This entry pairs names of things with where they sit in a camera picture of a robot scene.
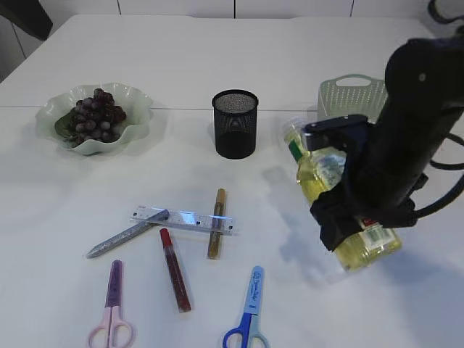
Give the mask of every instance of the plastic bottle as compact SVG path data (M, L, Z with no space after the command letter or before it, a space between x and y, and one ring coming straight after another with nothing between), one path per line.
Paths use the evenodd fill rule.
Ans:
M297 183L312 204L324 191L332 189L341 179L345 153L333 147L309 152L302 144L300 130L308 123L292 119L284 126L284 140L298 164ZM346 238L335 250L345 270L357 270L380 257L401 249L402 243L394 230L383 228L376 221L359 219L360 232Z

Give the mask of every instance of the basket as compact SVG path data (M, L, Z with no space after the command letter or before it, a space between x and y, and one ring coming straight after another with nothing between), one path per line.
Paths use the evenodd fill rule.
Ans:
M347 78L367 80L366 86L340 86L338 82ZM375 123L384 107L388 94L382 80L365 75L351 74L327 80L319 88L318 120L361 114Z

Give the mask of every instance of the white table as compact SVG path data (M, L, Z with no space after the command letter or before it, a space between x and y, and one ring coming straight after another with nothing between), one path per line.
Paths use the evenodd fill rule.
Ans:
M0 105L41 106L78 85L121 82L159 108L211 109L217 92L242 88L263 110L315 110L322 81L382 78L396 48L427 36L411 19L78 15L0 85Z

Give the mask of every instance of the grape leaf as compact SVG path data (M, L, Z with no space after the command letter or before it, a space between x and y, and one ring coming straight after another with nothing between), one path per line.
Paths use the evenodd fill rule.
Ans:
M65 116L55 122L55 131L64 140L69 141L75 138L75 129L73 127L73 119L76 111L71 109Z

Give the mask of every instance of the ruler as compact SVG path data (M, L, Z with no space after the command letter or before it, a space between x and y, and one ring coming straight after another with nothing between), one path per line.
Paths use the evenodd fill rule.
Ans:
M154 217L158 212L163 210L169 211L167 220L157 219ZM221 232L226 236L235 236L237 228L231 217L216 215L201 215L197 212L187 212L183 210L172 210L168 208L138 206L132 214L132 219L145 221L148 223L157 223L158 225L179 228L183 230L199 232Z

